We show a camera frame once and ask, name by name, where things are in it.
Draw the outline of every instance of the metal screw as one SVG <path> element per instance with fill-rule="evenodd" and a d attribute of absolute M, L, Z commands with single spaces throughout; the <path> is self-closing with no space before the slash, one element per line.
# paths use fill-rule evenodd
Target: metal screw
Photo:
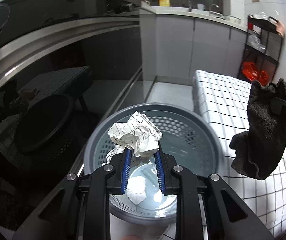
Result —
<path fill-rule="evenodd" d="M 104 170 L 105 170 L 105 171 L 111 171 L 111 170 L 113 170 L 113 165 L 111 165 L 111 164 L 105 164 L 105 165 L 104 165 Z"/>
<path fill-rule="evenodd" d="M 213 181 L 218 181 L 218 180 L 220 179 L 220 176 L 218 176 L 217 174 L 212 174 L 212 175 L 211 175 L 211 179 L 212 179 Z"/>
<path fill-rule="evenodd" d="M 181 172 L 181 171 L 183 170 L 183 167 L 180 166 L 180 165 L 175 165 L 175 166 L 173 167 L 173 170 L 175 170 L 175 171 L 177 171 L 177 172 Z"/>
<path fill-rule="evenodd" d="M 69 173 L 67 176 L 66 176 L 66 179 L 67 180 L 74 180 L 76 178 L 76 175 L 74 173 Z"/>

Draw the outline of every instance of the kitchen counter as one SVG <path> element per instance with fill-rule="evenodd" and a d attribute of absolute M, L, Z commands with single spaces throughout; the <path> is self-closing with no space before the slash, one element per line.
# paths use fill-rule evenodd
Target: kitchen counter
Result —
<path fill-rule="evenodd" d="M 201 11 L 197 9 L 192 9 L 192 12 L 188 11 L 188 8 L 183 8 L 183 7 L 165 7 L 165 6 L 149 6 L 147 3 L 142 2 L 141 5 L 142 9 L 145 9 L 149 12 L 155 13 L 155 14 L 167 14 L 167 15 L 180 15 L 180 16 L 188 16 L 188 17 L 195 17 L 195 18 L 201 18 L 205 20 L 210 20 L 213 22 L 218 22 L 222 23 L 228 26 L 231 26 L 233 28 L 242 30 L 242 31 L 247 31 L 247 28 L 244 27 L 243 25 L 238 25 L 232 22 L 229 22 L 227 20 L 223 20 L 220 18 L 216 18 L 213 16 L 207 15 L 207 11 Z"/>

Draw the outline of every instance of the white cup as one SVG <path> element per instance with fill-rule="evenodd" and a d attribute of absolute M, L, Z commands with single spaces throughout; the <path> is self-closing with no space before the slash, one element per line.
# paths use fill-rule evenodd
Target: white cup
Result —
<path fill-rule="evenodd" d="M 201 11 L 204 11 L 205 5 L 202 4 L 202 3 L 198 3 L 198 4 L 197 4 L 197 9 L 198 9 L 198 10 L 201 10 Z"/>

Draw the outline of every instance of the faucet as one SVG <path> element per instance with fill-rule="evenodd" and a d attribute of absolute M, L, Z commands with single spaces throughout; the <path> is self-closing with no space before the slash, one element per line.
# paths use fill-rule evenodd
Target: faucet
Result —
<path fill-rule="evenodd" d="M 213 6 L 213 5 L 214 5 L 218 10 L 220 9 L 217 4 L 211 4 L 211 6 L 210 6 L 210 11 L 215 12 L 215 11 L 212 10 L 212 6 Z"/>
<path fill-rule="evenodd" d="M 192 11 L 192 1 L 191 0 L 187 0 L 188 1 L 188 11 L 191 12 Z"/>

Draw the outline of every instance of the red plastic bag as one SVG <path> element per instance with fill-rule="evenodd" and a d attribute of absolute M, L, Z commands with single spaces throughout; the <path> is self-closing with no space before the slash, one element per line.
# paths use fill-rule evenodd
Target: red plastic bag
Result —
<path fill-rule="evenodd" d="M 257 79 L 262 84 L 262 86 L 266 86 L 269 80 L 268 74 L 264 70 L 262 70 L 260 76 L 258 76 L 259 71 L 254 62 L 243 62 L 242 73 L 251 81 Z"/>

